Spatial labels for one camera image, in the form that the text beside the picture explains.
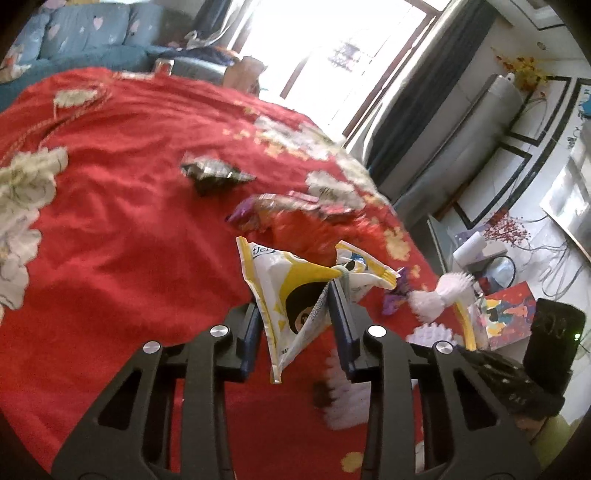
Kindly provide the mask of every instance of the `pillow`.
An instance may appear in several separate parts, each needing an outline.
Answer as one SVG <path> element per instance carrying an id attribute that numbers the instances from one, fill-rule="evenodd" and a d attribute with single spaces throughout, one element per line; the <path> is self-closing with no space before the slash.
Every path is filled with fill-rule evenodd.
<path id="1" fill-rule="evenodd" d="M 27 63 L 37 59 L 49 19 L 50 16 L 46 13 L 35 14 L 22 28 L 12 45 L 22 47 L 20 62 Z"/>
<path id="2" fill-rule="evenodd" d="M 24 47 L 22 45 L 12 46 L 2 63 L 0 63 L 0 85 L 8 83 L 19 78 L 25 73 L 30 65 L 17 65 L 17 62 L 21 59 Z"/>
<path id="3" fill-rule="evenodd" d="M 129 23 L 129 5 L 66 5 L 51 15 L 40 58 L 81 53 L 90 48 L 122 45 Z"/>
<path id="4" fill-rule="evenodd" d="M 191 28 L 191 17 L 155 4 L 133 4 L 125 45 L 180 43 Z"/>

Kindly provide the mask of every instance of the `dark foil wrapper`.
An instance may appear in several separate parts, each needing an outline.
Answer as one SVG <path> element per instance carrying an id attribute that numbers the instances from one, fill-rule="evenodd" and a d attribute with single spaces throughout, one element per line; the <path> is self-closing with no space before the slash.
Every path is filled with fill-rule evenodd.
<path id="1" fill-rule="evenodd" d="M 181 171 L 186 177 L 193 179 L 195 189 L 200 195 L 232 188 L 256 178 L 215 158 L 199 157 L 191 162 L 187 162 L 186 159 L 187 155 L 183 159 Z"/>

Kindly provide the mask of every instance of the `window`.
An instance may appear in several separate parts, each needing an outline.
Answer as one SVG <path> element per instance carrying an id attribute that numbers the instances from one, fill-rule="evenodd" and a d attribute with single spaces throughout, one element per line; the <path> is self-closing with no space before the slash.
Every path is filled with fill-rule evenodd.
<path id="1" fill-rule="evenodd" d="M 268 66 L 261 98 L 348 134 L 448 3 L 262 0 L 241 53 Z"/>

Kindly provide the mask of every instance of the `metal screw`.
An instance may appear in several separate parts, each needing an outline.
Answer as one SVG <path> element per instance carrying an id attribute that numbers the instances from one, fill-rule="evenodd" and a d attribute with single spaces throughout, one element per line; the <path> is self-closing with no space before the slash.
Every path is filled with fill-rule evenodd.
<path id="1" fill-rule="evenodd" d="M 223 337 L 224 335 L 227 335 L 229 331 L 230 330 L 225 325 L 216 325 L 209 330 L 209 333 L 212 337 Z"/>
<path id="2" fill-rule="evenodd" d="M 156 353 L 160 350 L 160 344 L 154 340 L 144 345 L 144 353 Z"/>
<path id="3" fill-rule="evenodd" d="M 368 328 L 368 333 L 372 337 L 380 338 L 386 335 L 386 329 L 381 325 L 372 325 Z"/>
<path id="4" fill-rule="evenodd" d="M 437 349 L 438 352 L 444 353 L 445 355 L 453 352 L 453 345 L 449 342 L 446 342 L 445 340 L 441 340 L 440 342 L 437 342 L 435 344 L 435 348 Z"/>

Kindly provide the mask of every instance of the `black speaker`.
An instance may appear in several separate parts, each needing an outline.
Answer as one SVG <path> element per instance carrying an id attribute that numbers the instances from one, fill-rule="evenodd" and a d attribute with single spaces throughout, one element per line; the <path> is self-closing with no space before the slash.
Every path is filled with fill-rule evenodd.
<path id="1" fill-rule="evenodd" d="M 523 366 L 548 393 L 564 394 L 584 326 L 585 314 L 572 305 L 537 301 Z"/>

